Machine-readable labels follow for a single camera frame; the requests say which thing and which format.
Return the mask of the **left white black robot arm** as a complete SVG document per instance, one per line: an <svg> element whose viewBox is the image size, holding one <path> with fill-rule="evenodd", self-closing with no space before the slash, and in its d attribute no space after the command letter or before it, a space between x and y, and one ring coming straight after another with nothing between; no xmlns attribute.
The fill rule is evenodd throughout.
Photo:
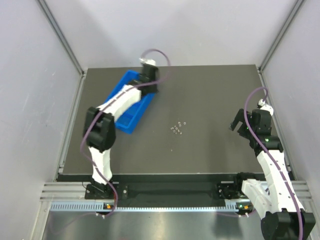
<svg viewBox="0 0 320 240"><path fill-rule="evenodd" d="M141 72L128 70L112 90L105 103L86 112L83 140L87 145L93 173L86 199L111 199L117 196L111 186L111 148L116 141L116 127L132 133L150 101L158 91L159 69L154 60L142 64Z"/></svg>

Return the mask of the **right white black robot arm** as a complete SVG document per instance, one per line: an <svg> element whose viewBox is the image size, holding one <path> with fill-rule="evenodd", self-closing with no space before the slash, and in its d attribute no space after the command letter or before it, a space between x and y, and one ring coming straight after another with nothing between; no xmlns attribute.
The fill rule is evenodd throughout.
<svg viewBox="0 0 320 240"><path fill-rule="evenodd" d="M239 109L230 124L234 131L249 141L260 164L266 187L252 173L237 174L236 185L248 197L260 217L266 240L306 240L316 225L313 213L300 202L290 179L282 143L272 135L273 110L264 106L249 112Z"/></svg>

